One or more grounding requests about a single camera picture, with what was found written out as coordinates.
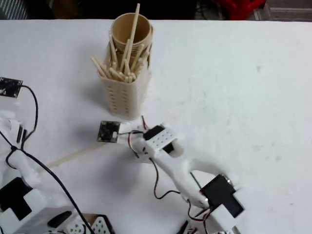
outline plastic part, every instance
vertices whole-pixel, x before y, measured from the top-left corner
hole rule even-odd
[[[221,204],[214,211],[212,211],[207,219],[207,229],[209,233],[214,233],[216,231],[231,231],[233,234],[240,234],[239,223],[245,214],[246,208],[245,204],[245,193],[242,189],[236,191],[233,196],[239,202],[241,206],[243,206],[244,211],[241,212],[237,217],[233,217],[227,208]]]
[[[91,228],[95,234],[110,234],[109,228],[103,217],[97,217]]]
[[[106,56],[105,63],[107,65],[110,63],[109,53]],[[104,86],[110,113],[128,120],[138,118],[151,79],[148,61],[143,61],[137,78],[132,83],[108,79],[107,77],[100,76],[100,74],[99,77]]]
[[[208,198],[211,210],[223,204],[234,218],[244,211],[233,195],[236,192],[234,187],[222,175],[213,178],[200,192]]]
[[[73,210],[73,206],[63,194],[33,189],[24,196],[24,200],[31,213],[22,220],[17,218],[11,208],[0,214],[0,226],[5,234],[47,232],[51,229],[47,224],[49,220],[65,211]]]
[[[90,230],[86,228],[80,217],[77,217],[73,222],[66,226],[68,234],[89,234]]]

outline floor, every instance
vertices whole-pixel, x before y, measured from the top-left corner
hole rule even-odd
[[[226,20],[225,9],[215,0],[199,0],[196,20]],[[256,9],[248,20],[312,22],[312,0],[267,0],[263,9]]]

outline electronic component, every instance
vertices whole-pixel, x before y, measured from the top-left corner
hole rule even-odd
[[[145,140],[150,140],[157,134],[161,133],[165,128],[162,125],[156,125],[154,128],[148,130],[146,133],[143,134],[143,138]],[[174,150],[172,143],[170,142],[168,145],[162,148],[166,153],[171,153]]]
[[[120,122],[101,121],[97,141],[117,143]]]
[[[22,80],[0,77],[0,96],[17,98],[22,84]]]
[[[244,211],[233,196],[236,190],[223,175],[217,175],[200,192],[208,198],[212,210],[223,204],[234,218]]]

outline cup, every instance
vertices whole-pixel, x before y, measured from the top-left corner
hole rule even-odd
[[[111,27],[111,33],[116,48],[124,52],[127,39],[130,38],[135,13],[126,13],[117,17]],[[143,15],[138,16],[136,34],[133,41],[131,56],[139,51],[139,46],[144,44],[146,48],[152,42],[152,26]]]

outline wire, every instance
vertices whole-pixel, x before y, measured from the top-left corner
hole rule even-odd
[[[138,153],[137,151],[135,151],[135,150],[132,148],[132,145],[131,145],[131,134],[133,133],[133,131],[131,131],[131,132],[129,133],[129,135],[128,135],[128,145],[129,145],[130,149],[133,151],[133,153],[135,154],[135,156],[136,156],[137,158],[140,158],[140,157],[138,156],[140,153]]]
[[[205,230],[205,234],[209,234],[207,231],[207,227],[206,227],[206,219],[208,218],[209,213],[204,214],[203,218],[205,219],[205,221],[203,221],[203,226],[204,226],[204,230]]]
[[[192,216],[191,216],[190,212],[191,212],[191,207],[192,207],[192,205],[191,205],[191,202],[190,202],[189,199],[187,199],[187,202],[189,203],[189,209],[188,209],[188,211],[187,211],[187,215],[189,216],[189,218],[190,218],[191,220],[196,221],[196,222],[203,222],[203,221],[205,221],[205,219],[202,219],[202,218],[195,218],[195,217],[192,217]]]
[[[139,130],[132,130],[131,132],[127,132],[127,133],[118,133],[118,135],[127,135],[127,134],[143,134],[143,131],[139,131]]]
[[[209,234],[207,231],[207,227],[206,227],[206,221],[203,222],[203,225],[204,225],[205,234]]]
[[[46,167],[41,161],[39,161],[39,159],[37,159],[36,157],[32,156],[31,154],[27,153],[26,151],[20,149],[27,157],[29,157],[30,159],[32,159],[33,161],[35,161],[40,167],[42,167],[47,173],[49,173],[56,181],[57,183],[61,186],[61,188],[64,190],[64,192],[66,193],[66,195],[68,196],[69,200],[72,202],[73,206],[75,207],[75,209],[77,210],[80,218],[82,219],[82,221],[84,222],[84,224],[87,226],[87,228],[90,230],[90,232],[92,234],[95,234],[94,231],[92,230],[92,228],[90,227],[90,225],[88,224],[87,220],[85,219],[85,217],[83,216],[83,214],[81,213],[78,205],[76,204],[76,202],[74,201],[73,197],[70,195],[70,193],[68,192],[68,190],[66,189],[65,185],[62,183],[62,181],[58,178],[58,176],[52,172],[48,167]]]
[[[37,124],[38,124],[38,115],[39,115],[39,108],[38,108],[38,101],[37,101],[37,98],[36,98],[36,95],[34,93],[34,91],[27,85],[21,85],[21,87],[23,88],[26,88],[30,91],[30,93],[32,94],[34,100],[35,100],[35,105],[36,105],[36,117],[35,117],[35,124],[34,124],[34,128],[33,130],[22,140],[22,143],[21,143],[21,149],[23,150],[24,149],[24,144],[25,142],[28,140],[28,138],[35,132],[35,130],[37,129]]]
[[[199,188],[201,189],[200,183],[198,182],[198,180],[195,178],[195,175],[193,174],[193,172],[190,172],[191,176],[193,177],[193,179],[195,180],[196,184],[199,186]]]
[[[8,138],[5,137],[5,135],[0,131],[0,135],[5,139],[6,142],[8,142],[8,144],[12,147],[13,145],[11,144],[11,142],[8,140]]]
[[[29,157],[30,159],[32,159],[34,162],[36,162],[39,166],[41,166],[44,170],[46,170],[56,181],[57,183],[61,186],[61,188],[64,190],[64,192],[66,193],[66,195],[68,196],[69,200],[72,202],[74,208],[77,210],[80,218],[82,219],[82,221],[84,222],[84,224],[86,225],[86,227],[90,230],[91,234],[95,234],[94,231],[92,230],[91,226],[89,225],[89,223],[87,222],[87,220],[85,219],[85,217],[83,216],[82,212],[80,211],[78,205],[75,203],[74,199],[72,198],[72,196],[70,195],[70,193],[68,192],[68,190],[66,189],[65,185],[62,183],[62,181],[58,178],[58,176],[56,174],[54,174],[48,167],[46,167],[41,161],[39,161],[36,157],[32,156],[31,154],[27,153],[26,151],[24,151],[24,144],[25,141],[35,132],[36,128],[37,128],[37,124],[38,124],[38,115],[39,115],[39,109],[38,109],[38,101],[36,98],[36,95],[34,93],[34,91],[26,86],[26,85],[22,85],[21,87],[27,88],[34,100],[35,100],[35,105],[36,105],[36,119],[35,119],[35,124],[34,124],[34,128],[33,130],[22,140],[22,144],[21,144],[21,148],[18,149],[16,146],[14,146],[6,137],[5,135],[2,133],[2,131],[0,131],[0,135],[4,138],[4,140],[11,146],[11,152],[8,154],[8,156],[6,157],[5,161],[8,164],[8,166],[10,166],[11,168],[15,169],[14,167],[12,167],[12,165],[10,165],[9,163],[9,158],[10,156],[13,154],[14,151],[16,150],[20,150],[22,151],[27,157]]]
[[[148,130],[148,129],[150,129],[150,128],[146,125],[146,122],[145,122],[144,116],[141,116],[141,119],[142,119],[142,124],[143,124],[143,128],[144,128],[144,130]]]
[[[153,161],[151,158],[149,158],[149,160],[153,163],[153,165],[154,165],[154,167],[155,167],[155,170],[156,170],[156,182],[155,182],[155,186],[154,186],[154,196],[155,196],[157,199],[161,200],[161,199],[163,199],[166,195],[168,195],[169,193],[181,194],[179,191],[169,190],[168,192],[166,192],[164,195],[162,195],[162,196],[160,196],[160,197],[158,197],[158,196],[156,195],[156,188],[157,188],[157,184],[158,184],[158,181],[159,181],[159,172],[158,172],[157,166],[156,166],[156,164],[154,163],[154,161]]]

